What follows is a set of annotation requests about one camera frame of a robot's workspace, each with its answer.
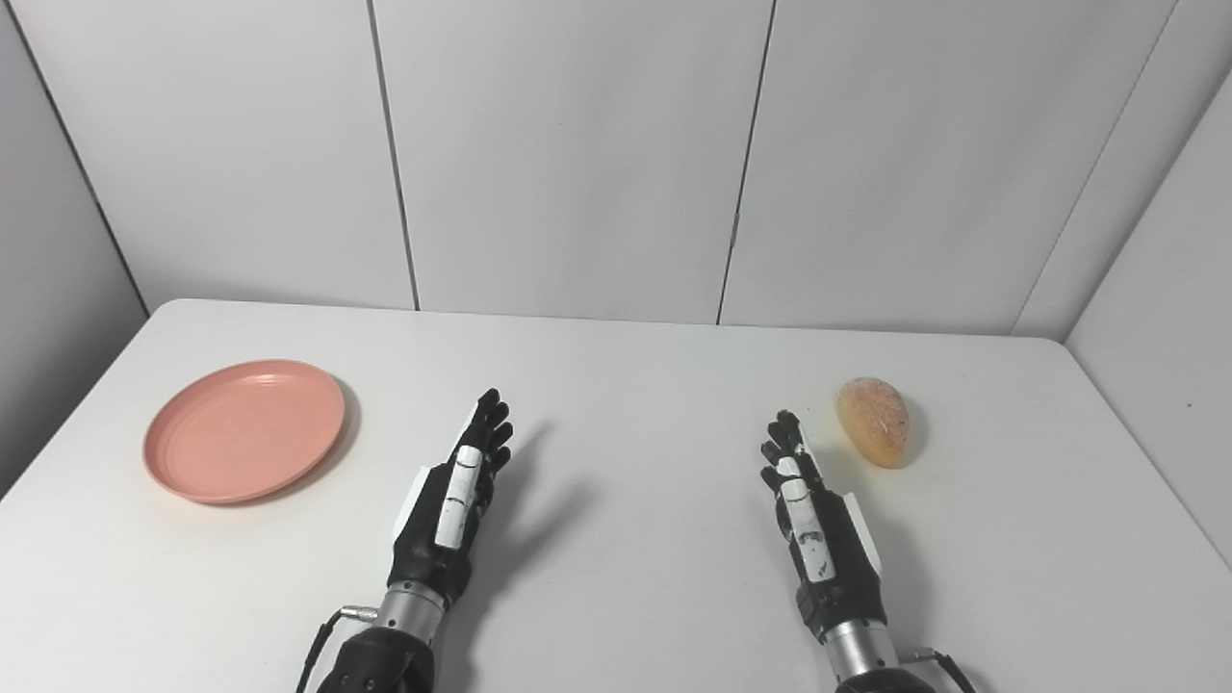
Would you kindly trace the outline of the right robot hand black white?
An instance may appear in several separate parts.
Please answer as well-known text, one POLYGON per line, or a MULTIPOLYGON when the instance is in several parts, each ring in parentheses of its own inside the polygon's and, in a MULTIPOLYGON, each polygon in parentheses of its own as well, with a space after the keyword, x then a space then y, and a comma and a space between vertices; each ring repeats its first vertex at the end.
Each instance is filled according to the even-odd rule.
POLYGON ((779 411, 761 444, 761 481, 798 576, 796 603, 818 640, 848 621, 888 621, 878 571, 845 497, 825 485, 798 417, 779 411))

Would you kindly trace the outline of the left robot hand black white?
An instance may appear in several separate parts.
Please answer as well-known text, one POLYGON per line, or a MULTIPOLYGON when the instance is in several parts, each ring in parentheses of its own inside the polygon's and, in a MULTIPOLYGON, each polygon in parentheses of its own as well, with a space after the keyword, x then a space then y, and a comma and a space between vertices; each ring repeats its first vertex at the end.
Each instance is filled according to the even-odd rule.
POLYGON ((391 586, 430 589, 451 609, 474 575, 471 552, 488 512, 496 476, 509 464, 510 407, 498 388, 476 400, 448 459, 418 474, 405 522, 393 543, 391 586))

